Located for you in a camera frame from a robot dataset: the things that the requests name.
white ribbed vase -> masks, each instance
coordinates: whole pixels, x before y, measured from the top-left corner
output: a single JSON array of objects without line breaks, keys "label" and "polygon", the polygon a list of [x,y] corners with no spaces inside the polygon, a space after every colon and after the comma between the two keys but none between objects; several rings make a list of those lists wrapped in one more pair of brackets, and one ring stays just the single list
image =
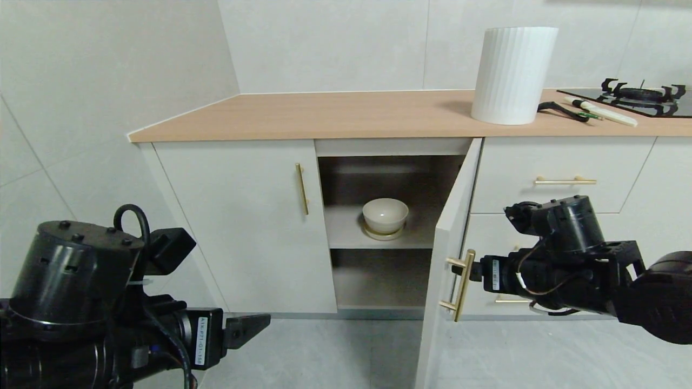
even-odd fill
[{"label": "white ribbed vase", "polygon": [[471,117],[499,125],[533,122],[557,36],[554,27],[486,30]]}]

floor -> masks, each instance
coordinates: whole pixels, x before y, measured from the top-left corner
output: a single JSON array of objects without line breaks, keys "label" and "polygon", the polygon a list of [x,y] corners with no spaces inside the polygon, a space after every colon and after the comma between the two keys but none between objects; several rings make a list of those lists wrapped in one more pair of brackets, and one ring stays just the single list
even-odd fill
[{"label": "floor", "polygon": [[[274,320],[202,389],[411,388],[421,321]],[[692,346],[615,320],[467,321],[446,333],[438,388],[690,388]]]}]

cabinet door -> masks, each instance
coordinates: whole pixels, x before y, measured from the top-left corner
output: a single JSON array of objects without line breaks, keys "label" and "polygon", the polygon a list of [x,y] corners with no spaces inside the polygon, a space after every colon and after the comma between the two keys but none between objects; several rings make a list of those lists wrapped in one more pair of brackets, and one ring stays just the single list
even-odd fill
[{"label": "cabinet door", "polygon": [[312,140],[155,148],[231,311],[336,312]]},{"label": "cabinet door", "polygon": [[440,301],[448,300],[454,287],[454,277],[447,259],[458,260],[460,257],[481,142],[480,138],[476,138],[471,143],[435,227],[416,389],[436,386],[445,331],[453,325],[453,315],[440,305]]}]

white bowl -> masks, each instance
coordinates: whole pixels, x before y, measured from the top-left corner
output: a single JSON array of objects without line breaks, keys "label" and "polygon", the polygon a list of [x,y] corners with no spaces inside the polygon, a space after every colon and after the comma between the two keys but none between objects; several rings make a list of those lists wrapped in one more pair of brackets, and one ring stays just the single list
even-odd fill
[{"label": "white bowl", "polygon": [[396,199],[375,199],[363,206],[365,223],[380,234],[395,233],[403,227],[408,207]]}]

drawer handle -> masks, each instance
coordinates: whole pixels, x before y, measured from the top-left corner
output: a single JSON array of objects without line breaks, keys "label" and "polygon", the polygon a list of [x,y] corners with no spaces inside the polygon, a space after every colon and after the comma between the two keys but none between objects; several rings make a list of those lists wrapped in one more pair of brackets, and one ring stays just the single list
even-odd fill
[{"label": "drawer handle", "polygon": [[298,173],[298,187],[300,188],[300,196],[302,197],[303,213],[307,216],[310,212],[307,209],[307,197],[305,196],[305,182],[302,179],[303,168],[299,163],[295,165],[295,172]]},{"label": "drawer handle", "polygon": [[547,180],[543,176],[538,176],[534,185],[596,185],[596,180],[587,180],[582,176],[576,176],[573,180]]},{"label": "drawer handle", "polygon": [[445,307],[454,312],[454,322],[459,321],[462,315],[462,307],[464,306],[464,298],[466,297],[466,287],[468,286],[468,278],[471,276],[471,264],[475,259],[475,250],[466,251],[466,259],[461,262],[454,258],[447,258],[447,263],[462,268],[462,279],[459,281],[459,293],[457,293],[457,301],[452,303],[449,301],[440,301],[441,307]]},{"label": "drawer handle", "polygon": [[528,300],[507,300],[507,299],[502,298],[501,294],[498,294],[498,297],[495,298],[495,302],[498,304],[507,304],[507,303],[511,304],[511,303],[515,303],[515,302],[521,302],[522,304],[530,303],[530,301],[528,301]]}]

